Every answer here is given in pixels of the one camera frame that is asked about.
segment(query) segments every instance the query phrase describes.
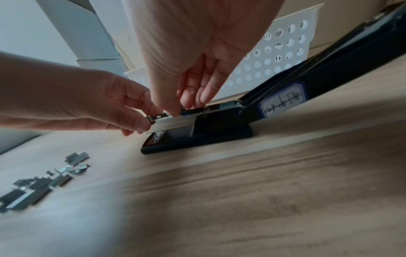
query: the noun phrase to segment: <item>circular hole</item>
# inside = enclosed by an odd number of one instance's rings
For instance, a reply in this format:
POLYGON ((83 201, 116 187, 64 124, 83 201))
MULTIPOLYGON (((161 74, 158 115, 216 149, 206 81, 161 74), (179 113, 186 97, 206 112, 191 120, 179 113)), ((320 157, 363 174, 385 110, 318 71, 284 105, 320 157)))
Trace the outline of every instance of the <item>circular hole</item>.
POLYGON ((267 58, 265 59, 265 61, 263 62, 265 65, 270 65, 271 64, 271 59, 267 58))
POLYGON ((305 53, 303 48, 300 48, 299 50, 297 50, 297 55, 298 56, 302 56, 305 53))
POLYGON ((286 53, 286 59, 292 59, 293 53, 292 52, 287 52, 286 53))
POLYGON ((265 33, 265 35, 263 36, 263 38, 265 39, 265 41, 269 41, 269 40, 271 40, 271 38, 272 38, 272 34, 269 33, 269 32, 267 32, 267 33, 265 33))
POLYGON ((265 48, 264 52, 265 52, 265 53, 270 53, 271 50, 272 50, 272 47, 267 46, 267 47, 265 48))
POLYGON ((306 41, 306 36, 305 35, 302 35, 302 36, 300 36, 300 38, 299 38, 299 43, 304 43, 305 41, 306 41))
POLYGON ((288 28, 289 33, 293 33, 293 32, 295 32, 295 30, 296 30, 296 25, 294 25, 294 24, 290 25, 288 28))
POLYGON ((293 39, 289 39, 288 43, 286 44, 288 47, 292 47, 295 44, 295 41, 293 39))
POLYGON ((300 23, 300 28, 301 29, 306 29, 309 26, 309 22, 307 20, 304 20, 300 23))
POLYGON ((276 31, 276 36, 277 37, 281 37, 283 35, 283 29, 278 29, 277 31, 276 31))
POLYGON ((283 47, 282 43, 277 43, 277 44, 275 45, 275 49, 276 49, 276 50, 281 50, 282 47, 283 47))
POLYGON ((259 62, 259 61, 256 61, 255 63, 254 63, 254 67, 255 68, 259 68, 259 67, 261 67, 261 62, 259 62))

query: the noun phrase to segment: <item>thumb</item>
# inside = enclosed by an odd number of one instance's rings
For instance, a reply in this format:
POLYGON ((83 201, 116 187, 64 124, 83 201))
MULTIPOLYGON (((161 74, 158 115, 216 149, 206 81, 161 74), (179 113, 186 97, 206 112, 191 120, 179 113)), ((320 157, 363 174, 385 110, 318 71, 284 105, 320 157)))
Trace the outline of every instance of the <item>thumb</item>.
POLYGON ((114 104, 108 104, 102 110, 99 109, 94 119, 139 133, 151 128, 151 122, 139 112, 114 104))
POLYGON ((182 105, 177 96, 180 75, 171 75, 155 68, 147 68, 151 82, 151 100, 154 105, 167 111, 170 115, 179 116, 182 105))

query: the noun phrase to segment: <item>white wall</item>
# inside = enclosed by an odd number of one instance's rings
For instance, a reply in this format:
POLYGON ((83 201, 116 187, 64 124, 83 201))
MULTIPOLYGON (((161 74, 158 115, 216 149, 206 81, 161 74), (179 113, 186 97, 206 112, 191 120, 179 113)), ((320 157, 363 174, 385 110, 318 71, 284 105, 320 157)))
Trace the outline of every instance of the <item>white wall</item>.
MULTIPOLYGON (((35 0, 0 0, 0 51, 78 66, 35 0)), ((42 133, 0 129, 0 153, 42 133)))

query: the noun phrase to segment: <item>table surface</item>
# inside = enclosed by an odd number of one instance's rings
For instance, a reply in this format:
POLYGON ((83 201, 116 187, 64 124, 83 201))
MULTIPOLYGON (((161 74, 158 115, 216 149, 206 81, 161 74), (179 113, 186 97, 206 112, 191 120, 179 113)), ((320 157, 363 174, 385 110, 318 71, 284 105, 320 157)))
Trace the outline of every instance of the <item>table surface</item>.
POLYGON ((147 135, 52 132, 0 156, 0 194, 86 151, 90 168, 0 216, 1 256, 405 256, 406 58, 255 137, 145 156, 147 135))

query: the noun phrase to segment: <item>black stapler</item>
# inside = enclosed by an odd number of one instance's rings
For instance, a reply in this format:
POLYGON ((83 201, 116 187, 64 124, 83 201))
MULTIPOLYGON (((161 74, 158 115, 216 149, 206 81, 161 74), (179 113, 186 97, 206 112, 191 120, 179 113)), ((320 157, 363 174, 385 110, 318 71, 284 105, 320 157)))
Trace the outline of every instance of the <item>black stapler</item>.
POLYGON ((153 132, 143 154, 250 138, 251 122, 321 96, 406 53, 406 3, 386 7, 305 62, 265 81, 236 101, 148 118, 153 132))

